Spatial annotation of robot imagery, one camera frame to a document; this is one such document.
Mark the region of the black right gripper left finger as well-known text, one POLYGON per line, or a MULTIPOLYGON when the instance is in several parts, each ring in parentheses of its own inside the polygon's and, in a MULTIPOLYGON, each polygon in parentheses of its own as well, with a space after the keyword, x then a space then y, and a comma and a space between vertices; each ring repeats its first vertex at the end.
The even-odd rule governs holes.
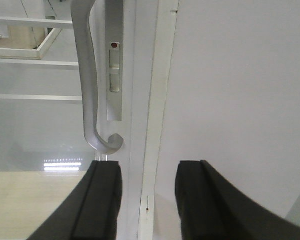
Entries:
POLYGON ((114 240, 121 199, 119 163, 92 161, 72 192, 29 239, 114 240))

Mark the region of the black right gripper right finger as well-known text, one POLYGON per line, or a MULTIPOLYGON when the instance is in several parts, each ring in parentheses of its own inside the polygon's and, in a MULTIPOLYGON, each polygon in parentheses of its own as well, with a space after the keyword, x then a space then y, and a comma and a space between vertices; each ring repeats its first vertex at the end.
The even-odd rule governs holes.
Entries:
POLYGON ((239 191, 205 160, 182 160, 175 198, 184 240, 300 240, 300 227, 239 191))

